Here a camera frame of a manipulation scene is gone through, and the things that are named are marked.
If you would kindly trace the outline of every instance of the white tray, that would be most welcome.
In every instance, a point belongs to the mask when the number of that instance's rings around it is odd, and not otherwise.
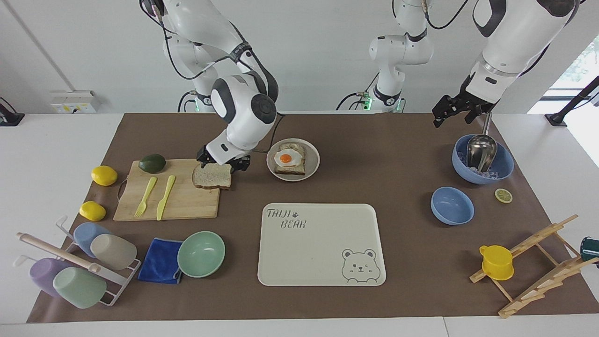
[[[273,203],[262,211],[260,283],[377,286],[386,277],[372,206]]]

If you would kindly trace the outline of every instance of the wall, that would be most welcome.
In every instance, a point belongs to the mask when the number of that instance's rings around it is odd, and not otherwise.
[[[334,109],[350,92],[366,88],[377,72],[370,41],[399,34],[391,2],[322,0],[213,0],[243,32],[279,81],[280,111]],[[447,22],[461,0],[437,1],[431,20]],[[471,19],[470,1],[455,23],[430,31],[435,55],[405,67],[406,111],[430,111],[455,95],[485,39]],[[26,113],[50,113],[50,91],[68,89],[12,18],[10,4],[77,90],[93,90],[101,112],[173,112],[191,89],[161,50],[162,33],[137,0],[0,0],[0,94]],[[525,113],[599,34],[599,4],[588,1],[543,61],[518,80],[496,108]],[[219,67],[224,71],[230,65]]]

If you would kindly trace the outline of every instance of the yellow mug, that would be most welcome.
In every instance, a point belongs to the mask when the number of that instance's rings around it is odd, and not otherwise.
[[[481,246],[483,256],[483,271],[487,276],[497,281],[506,281],[514,276],[512,253],[502,246]]]

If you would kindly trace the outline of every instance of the bread slice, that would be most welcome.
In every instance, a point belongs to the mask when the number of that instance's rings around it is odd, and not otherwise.
[[[296,176],[305,176],[305,165],[304,165],[305,164],[305,149],[304,149],[304,147],[299,145],[298,143],[285,143],[285,144],[281,144],[279,146],[278,151],[282,151],[282,150],[286,150],[286,149],[292,149],[292,150],[296,150],[297,152],[299,152],[299,154],[301,155],[301,164],[296,167],[281,167],[275,163],[276,168],[275,168],[274,172],[277,174],[294,174]]]
[[[230,189],[231,165],[206,164],[204,168],[198,165],[193,170],[193,184],[204,189]]]

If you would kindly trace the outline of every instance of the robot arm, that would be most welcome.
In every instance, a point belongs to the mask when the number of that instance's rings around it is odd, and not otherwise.
[[[370,58],[379,65],[379,78],[368,93],[373,98],[370,109],[386,112],[397,108],[406,79],[399,66],[428,63],[434,49],[427,36],[421,0],[395,1],[394,10],[397,24],[406,33],[380,36],[370,44]]]
[[[579,4],[580,0],[479,0],[473,19],[487,44],[459,94],[445,95],[433,108],[435,126],[461,112],[468,112],[468,124],[489,113],[574,17]]]
[[[145,1],[160,21],[161,15],[166,15],[177,33],[165,42],[167,56],[193,81],[196,101],[202,102],[198,106],[211,105],[228,124],[198,152],[198,161],[204,165],[230,164],[233,170],[247,169],[248,154],[268,134],[277,115],[276,80],[239,30],[210,0]],[[224,58],[232,60],[243,74],[218,77],[211,66]],[[201,71],[202,75],[193,76]]]

